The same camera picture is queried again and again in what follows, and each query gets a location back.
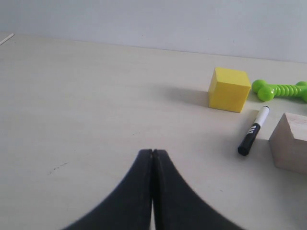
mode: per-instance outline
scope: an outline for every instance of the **marker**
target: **marker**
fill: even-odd
[[[251,146],[254,143],[254,140],[262,127],[265,119],[267,118],[268,114],[270,112],[269,107],[264,106],[260,109],[259,113],[257,114],[256,120],[254,121],[253,125],[248,130],[248,133],[246,134],[245,138],[243,139],[242,143],[238,147],[238,153],[240,153],[243,156],[247,156],[249,153],[249,150]]]

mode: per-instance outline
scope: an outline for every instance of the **green dog chew toy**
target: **green dog chew toy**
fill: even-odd
[[[268,85],[264,80],[256,80],[251,86],[253,92],[264,102],[274,97],[301,97],[307,102],[307,82],[300,81],[296,85]]]

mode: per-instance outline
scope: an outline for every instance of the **yellow cube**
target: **yellow cube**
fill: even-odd
[[[250,88],[246,72],[215,68],[209,87],[209,107],[240,113]]]

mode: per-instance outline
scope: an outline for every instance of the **wall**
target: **wall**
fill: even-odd
[[[2,0],[0,31],[307,62],[305,0]]]

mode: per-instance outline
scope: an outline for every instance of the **wooden block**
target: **wooden block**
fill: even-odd
[[[269,143],[276,167],[307,174],[307,117],[283,114]]]
[[[246,72],[215,68],[209,87],[209,107],[240,113],[250,89]]]

